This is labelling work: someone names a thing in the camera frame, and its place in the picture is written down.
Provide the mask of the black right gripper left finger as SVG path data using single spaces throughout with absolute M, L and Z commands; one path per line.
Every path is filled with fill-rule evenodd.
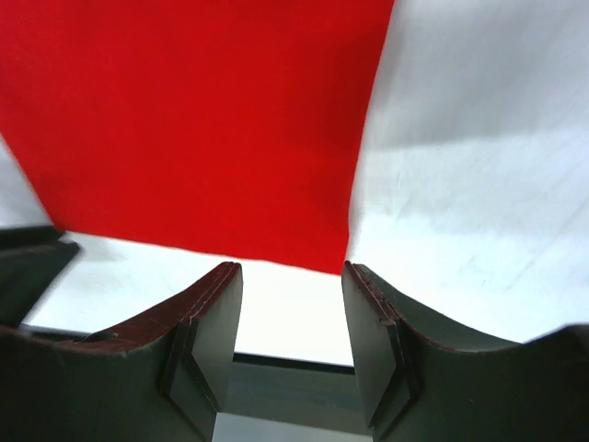
M 224 262 L 177 295 L 81 341 L 1 330 L 5 441 L 209 441 L 242 300 Z

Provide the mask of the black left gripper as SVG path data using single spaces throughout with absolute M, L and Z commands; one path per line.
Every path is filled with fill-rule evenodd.
M 1 324 L 17 327 L 80 252 L 53 226 L 1 229 Z

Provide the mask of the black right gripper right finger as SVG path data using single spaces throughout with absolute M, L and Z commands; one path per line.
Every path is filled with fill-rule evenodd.
M 376 441 L 584 441 L 588 329 L 515 343 L 477 331 L 346 263 L 342 293 Z

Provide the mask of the red t shirt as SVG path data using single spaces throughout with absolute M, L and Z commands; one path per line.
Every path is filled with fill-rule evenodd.
M 5 1 L 1 133 L 66 230 L 337 274 L 389 1 Z

